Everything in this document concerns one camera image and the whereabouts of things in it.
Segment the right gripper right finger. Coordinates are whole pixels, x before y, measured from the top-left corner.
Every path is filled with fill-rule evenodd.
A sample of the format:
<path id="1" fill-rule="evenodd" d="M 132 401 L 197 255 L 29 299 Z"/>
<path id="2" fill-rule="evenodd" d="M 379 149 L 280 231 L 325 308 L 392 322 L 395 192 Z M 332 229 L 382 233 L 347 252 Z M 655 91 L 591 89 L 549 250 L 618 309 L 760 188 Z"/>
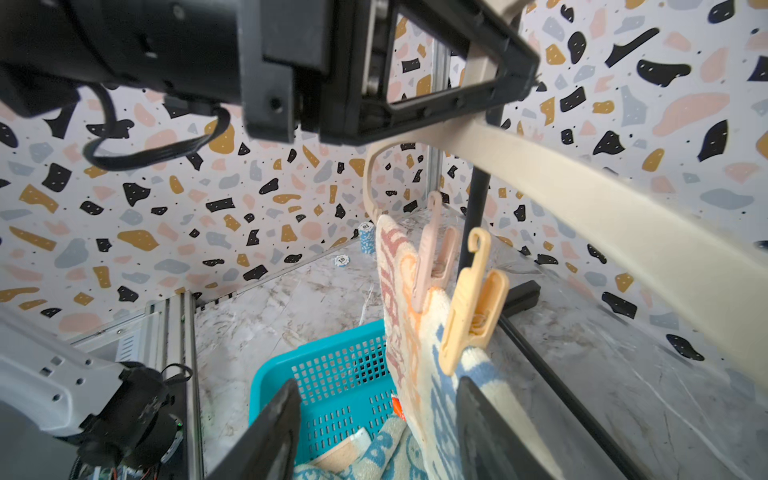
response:
<path id="1" fill-rule="evenodd" d="M 504 381 L 457 390 L 457 431 L 465 479 L 556 479 L 558 464 Z"/>

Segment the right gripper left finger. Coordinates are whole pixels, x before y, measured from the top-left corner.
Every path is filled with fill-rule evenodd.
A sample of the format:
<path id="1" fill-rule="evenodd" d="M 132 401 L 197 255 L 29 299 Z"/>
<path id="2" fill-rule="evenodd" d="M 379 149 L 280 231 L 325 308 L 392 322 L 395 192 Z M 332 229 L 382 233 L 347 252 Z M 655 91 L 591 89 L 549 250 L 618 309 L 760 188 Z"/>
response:
<path id="1" fill-rule="evenodd" d="M 290 379 L 207 479 L 292 479 L 300 404 L 298 385 Z"/>

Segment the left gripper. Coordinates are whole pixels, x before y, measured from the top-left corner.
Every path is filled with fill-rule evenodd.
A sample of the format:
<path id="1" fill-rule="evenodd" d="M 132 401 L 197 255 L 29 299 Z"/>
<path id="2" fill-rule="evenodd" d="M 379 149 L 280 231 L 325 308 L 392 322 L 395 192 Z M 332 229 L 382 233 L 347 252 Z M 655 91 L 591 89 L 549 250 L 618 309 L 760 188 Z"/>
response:
<path id="1" fill-rule="evenodd" d="M 490 60 L 490 78 L 389 101 L 399 16 L 462 58 Z M 302 128 L 365 145 L 521 101 L 540 64 L 486 1 L 240 1 L 237 39 L 245 131 L 281 143 Z"/>

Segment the cream RABBIT lettered towel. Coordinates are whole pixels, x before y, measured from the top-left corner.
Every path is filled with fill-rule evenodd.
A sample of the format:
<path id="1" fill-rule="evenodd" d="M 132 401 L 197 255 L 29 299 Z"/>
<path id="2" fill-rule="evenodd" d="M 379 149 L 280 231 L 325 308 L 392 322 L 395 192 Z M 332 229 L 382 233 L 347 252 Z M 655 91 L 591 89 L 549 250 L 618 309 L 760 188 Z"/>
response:
<path id="1" fill-rule="evenodd" d="M 444 289 L 435 288 L 427 295 L 422 312 L 413 310 L 417 250 L 405 229 L 388 215 L 380 216 L 376 224 L 376 256 L 384 302 L 387 364 L 428 477 L 463 476 L 456 397 L 460 379 L 467 376 L 499 412 L 502 425 L 512 429 L 545 473 L 562 478 L 562 469 L 484 350 L 465 349 L 455 373 L 442 372 L 439 348 L 451 300 Z"/>

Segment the yellow clothespin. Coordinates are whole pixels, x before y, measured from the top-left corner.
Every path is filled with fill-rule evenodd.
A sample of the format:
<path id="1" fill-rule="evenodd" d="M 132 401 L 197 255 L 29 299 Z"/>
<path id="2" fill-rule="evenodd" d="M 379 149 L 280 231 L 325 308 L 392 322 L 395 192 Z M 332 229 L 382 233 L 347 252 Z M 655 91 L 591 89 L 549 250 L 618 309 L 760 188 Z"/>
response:
<path id="1" fill-rule="evenodd" d="M 459 273 L 439 350 L 439 366 L 445 375 L 455 373 L 466 348 L 488 346 L 510 289 L 509 278 L 503 271 L 486 272 L 491 234 L 475 227 L 467 245 L 474 258 Z"/>

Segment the beige pink clothespin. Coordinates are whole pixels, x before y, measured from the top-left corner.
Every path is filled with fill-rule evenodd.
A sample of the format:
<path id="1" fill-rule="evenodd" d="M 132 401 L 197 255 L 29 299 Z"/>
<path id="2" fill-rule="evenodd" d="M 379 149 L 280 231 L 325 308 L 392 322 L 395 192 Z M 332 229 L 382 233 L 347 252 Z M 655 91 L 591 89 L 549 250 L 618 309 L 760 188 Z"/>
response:
<path id="1" fill-rule="evenodd" d="M 422 231 L 412 293 L 412 306 L 417 313 L 423 312 L 431 288 L 444 289 L 447 286 L 449 274 L 458 255 L 458 229 L 448 226 L 444 235 L 440 234 L 442 205 L 442 196 L 438 191 L 428 194 L 427 209 L 430 212 L 430 221 Z"/>

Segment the beige plastic hanger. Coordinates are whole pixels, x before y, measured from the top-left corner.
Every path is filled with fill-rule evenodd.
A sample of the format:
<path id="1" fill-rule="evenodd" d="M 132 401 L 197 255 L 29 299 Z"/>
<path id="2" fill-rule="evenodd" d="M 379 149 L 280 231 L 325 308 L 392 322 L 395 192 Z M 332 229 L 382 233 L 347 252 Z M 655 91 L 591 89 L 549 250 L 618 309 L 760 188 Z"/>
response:
<path id="1" fill-rule="evenodd" d="M 552 212 L 708 338 L 757 385 L 767 385 L 767 257 L 625 180 L 470 114 L 373 143 L 363 170 L 371 219 L 371 170 L 392 146 L 443 149 L 520 189 Z"/>

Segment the cream towel blue cartoon print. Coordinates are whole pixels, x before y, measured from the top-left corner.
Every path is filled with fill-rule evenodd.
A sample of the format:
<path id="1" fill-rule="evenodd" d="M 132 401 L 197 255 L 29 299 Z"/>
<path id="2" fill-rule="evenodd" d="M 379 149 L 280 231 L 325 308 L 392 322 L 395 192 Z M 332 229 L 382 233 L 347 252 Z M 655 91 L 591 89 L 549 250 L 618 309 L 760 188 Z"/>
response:
<path id="1" fill-rule="evenodd" d="M 387 419 L 370 438 L 361 428 L 319 458 L 295 467 L 294 479 L 427 479 L 421 449 L 405 421 Z"/>

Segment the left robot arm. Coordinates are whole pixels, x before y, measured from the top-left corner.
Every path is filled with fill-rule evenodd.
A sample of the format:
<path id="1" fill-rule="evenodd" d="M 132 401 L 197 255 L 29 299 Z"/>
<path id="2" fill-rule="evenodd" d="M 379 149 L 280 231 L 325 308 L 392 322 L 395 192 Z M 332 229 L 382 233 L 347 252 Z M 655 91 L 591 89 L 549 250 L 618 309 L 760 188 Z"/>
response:
<path id="1" fill-rule="evenodd" d="M 103 127 L 88 89 L 35 120 L 1 113 L 1 403 L 45 439 L 77 441 L 108 402 L 131 434 L 153 376 L 195 375 L 170 389 L 152 431 L 184 422 L 175 460 L 198 474 L 213 384 L 195 309 L 333 247 L 358 225 L 373 140 L 300 132 L 285 145 L 248 140 L 220 106 L 121 88 Z"/>

